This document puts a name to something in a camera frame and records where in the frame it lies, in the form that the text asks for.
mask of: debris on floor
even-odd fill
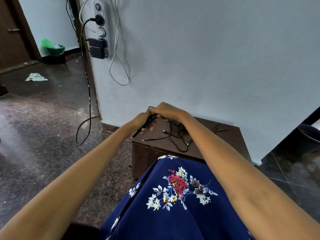
[[[45,77],[41,76],[39,73],[30,73],[26,81],[47,81]]]

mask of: wooden table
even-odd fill
[[[222,124],[210,120],[196,118],[202,125],[206,128],[217,132],[221,139],[226,141],[234,149],[236,149],[246,160],[252,163],[247,146],[242,137],[241,131],[238,127]],[[132,177],[134,179],[139,179],[142,174],[153,164],[158,157],[163,155],[173,155],[178,157],[183,157],[186,159],[191,159],[201,163],[206,163],[202,154],[200,153],[198,147],[194,142],[189,145],[187,152],[180,152],[176,149],[175,145],[170,141],[170,138],[156,140],[156,141],[141,141],[142,139],[155,139],[167,136],[163,133],[163,130],[170,131],[170,123],[164,119],[160,119],[158,124],[154,124],[153,131],[148,133],[139,134],[132,140]],[[181,148],[186,149],[184,142],[175,137],[171,137],[172,140]],[[185,140],[189,142],[191,137],[188,135]]]

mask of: black trash bin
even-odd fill
[[[308,154],[320,148],[320,130],[310,125],[300,124],[280,142],[279,147],[298,156]]]

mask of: table top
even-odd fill
[[[239,127],[227,125],[223,123],[218,123],[215,121],[205,120],[201,118],[195,117],[197,121],[199,121],[206,128],[212,130],[215,126],[217,126],[214,131],[217,131],[216,135],[219,136],[222,140],[226,141],[229,145],[231,145],[235,150],[237,150],[246,160],[252,163],[246,143],[242,137],[241,131]],[[166,137],[167,134],[163,133],[163,130],[170,131],[170,123],[165,119],[159,119],[157,124],[154,124],[153,131],[148,131],[144,134],[138,134],[135,138],[132,139],[132,143],[136,143],[139,145],[143,145],[146,147],[151,147],[157,150],[168,152],[168,154],[172,153],[174,155],[178,155],[180,157],[192,158],[192,159],[202,159],[202,154],[200,153],[198,147],[194,142],[189,145],[189,149],[187,152],[180,152],[175,147],[175,145],[171,142],[170,138],[162,139],[162,140],[154,140],[154,141],[142,141],[145,139],[155,139]],[[180,139],[171,137],[172,140],[178,145],[178,147],[182,150],[187,148],[186,144]],[[187,142],[191,140],[189,135],[184,137]]]

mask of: door handle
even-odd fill
[[[20,31],[20,29],[19,29],[19,28],[15,28],[15,29],[8,29],[8,31],[9,31],[9,32],[18,32],[18,31]]]

